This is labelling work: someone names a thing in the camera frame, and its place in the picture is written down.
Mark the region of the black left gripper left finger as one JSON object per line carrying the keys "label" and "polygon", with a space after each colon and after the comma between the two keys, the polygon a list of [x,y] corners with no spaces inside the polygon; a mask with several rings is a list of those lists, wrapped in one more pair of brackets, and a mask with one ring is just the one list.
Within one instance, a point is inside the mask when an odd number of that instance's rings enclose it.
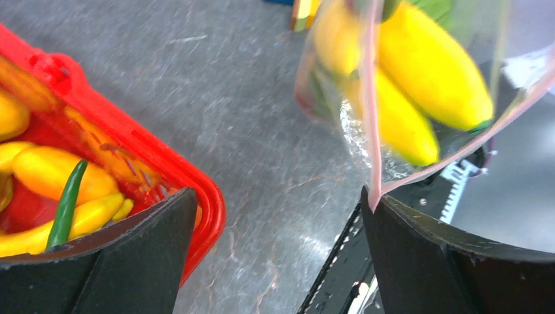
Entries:
{"label": "black left gripper left finger", "polygon": [[171,313],[197,197],[184,188],[59,249],[1,260],[2,313]]}

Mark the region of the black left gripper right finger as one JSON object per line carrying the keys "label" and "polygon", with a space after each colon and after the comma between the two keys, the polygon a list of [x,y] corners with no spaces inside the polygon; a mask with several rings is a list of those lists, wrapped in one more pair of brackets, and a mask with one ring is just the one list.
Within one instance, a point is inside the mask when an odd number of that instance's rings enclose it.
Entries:
{"label": "black left gripper right finger", "polygon": [[554,255],[470,234],[384,196],[361,214],[386,313],[553,313]]}

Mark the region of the clear zip top bag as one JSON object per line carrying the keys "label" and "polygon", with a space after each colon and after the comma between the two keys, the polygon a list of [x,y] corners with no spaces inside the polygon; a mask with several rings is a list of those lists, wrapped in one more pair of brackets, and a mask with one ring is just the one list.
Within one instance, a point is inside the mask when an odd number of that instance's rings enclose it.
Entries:
{"label": "clear zip top bag", "polygon": [[375,209],[474,152],[553,85],[553,1],[322,1],[295,98],[340,132]]}

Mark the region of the green leafy vegetable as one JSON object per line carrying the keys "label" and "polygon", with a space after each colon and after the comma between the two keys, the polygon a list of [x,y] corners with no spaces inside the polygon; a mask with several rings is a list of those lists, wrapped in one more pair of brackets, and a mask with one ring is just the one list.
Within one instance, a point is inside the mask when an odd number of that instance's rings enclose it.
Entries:
{"label": "green leafy vegetable", "polygon": [[408,3],[420,9],[443,28],[447,28],[450,25],[450,15],[455,7],[455,1],[453,0],[385,0],[383,1],[382,9],[383,22],[393,15],[400,3]]}

